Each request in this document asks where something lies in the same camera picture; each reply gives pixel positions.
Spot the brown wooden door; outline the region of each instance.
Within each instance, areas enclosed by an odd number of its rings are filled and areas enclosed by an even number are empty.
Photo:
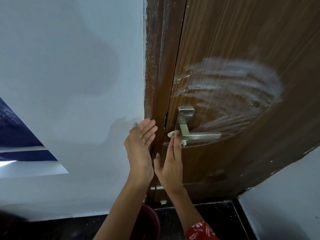
[[[320,142],[319,28],[320,0],[187,0],[165,133],[180,106],[191,132],[222,133],[182,149],[194,201],[234,198]]]

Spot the red sleeve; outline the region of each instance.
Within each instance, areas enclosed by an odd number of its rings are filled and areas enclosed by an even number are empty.
[[[219,240],[206,222],[198,222],[186,232],[186,240]]]

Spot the floor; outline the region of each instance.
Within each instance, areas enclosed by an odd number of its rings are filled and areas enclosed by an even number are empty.
[[[199,204],[196,208],[219,239],[254,239],[250,238],[251,228],[244,230],[245,224],[240,221],[243,216],[238,217],[233,202]],[[184,239],[181,223],[173,207],[158,209],[157,213],[161,224],[161,240]],[[19,223],[3,231],[0,239],[89,240],[94,238],[106,216]]]

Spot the person's left hand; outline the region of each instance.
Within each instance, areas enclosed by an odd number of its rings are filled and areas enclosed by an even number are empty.
[[[148,147],[154,140],[157,129],[155,120],[145,119],[130,130],[129,136],[124,141],[130,163],[129,179],[139,185],[149,186],[153,178]]]

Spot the hand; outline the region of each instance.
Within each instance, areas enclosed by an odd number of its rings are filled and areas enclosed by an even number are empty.
[[[158,127],[155,120],[145,119],[134,124],[124,141],[130,163],[129,179],[138,185],[149,186],[153,178],[152,161],[148,147],[155,138]]]
[[[181,138],[179,138],[179,134],[180,131],[177,130],[170,140],[164,166],[161,167],[160,165],[160,156],[157,156],[153,161],[154,172],[169,197],[180,193],[184,189],[182,184]]]

